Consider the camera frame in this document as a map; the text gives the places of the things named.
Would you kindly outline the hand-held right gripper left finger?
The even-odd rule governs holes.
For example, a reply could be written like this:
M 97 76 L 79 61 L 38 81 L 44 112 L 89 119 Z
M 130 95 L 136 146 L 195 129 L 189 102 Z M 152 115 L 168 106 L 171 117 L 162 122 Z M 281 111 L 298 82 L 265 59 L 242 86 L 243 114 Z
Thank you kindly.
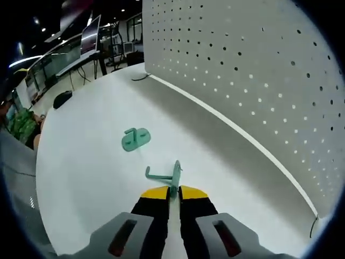
M 122 212 L 94 231 L 89 244 L 58 258 L 161 258 L 168 235 L 170 187 L 141 194 L 131 212 Z

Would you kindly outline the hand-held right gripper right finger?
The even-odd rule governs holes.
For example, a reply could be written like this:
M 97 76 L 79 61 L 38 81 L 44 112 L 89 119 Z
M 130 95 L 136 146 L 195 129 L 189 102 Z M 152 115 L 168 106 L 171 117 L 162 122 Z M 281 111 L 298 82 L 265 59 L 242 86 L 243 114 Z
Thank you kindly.
M 219 213 L 200 189 L 179 187 L 181 237 L 188 258 L 283 258 L 261 246 L 258 235 Z

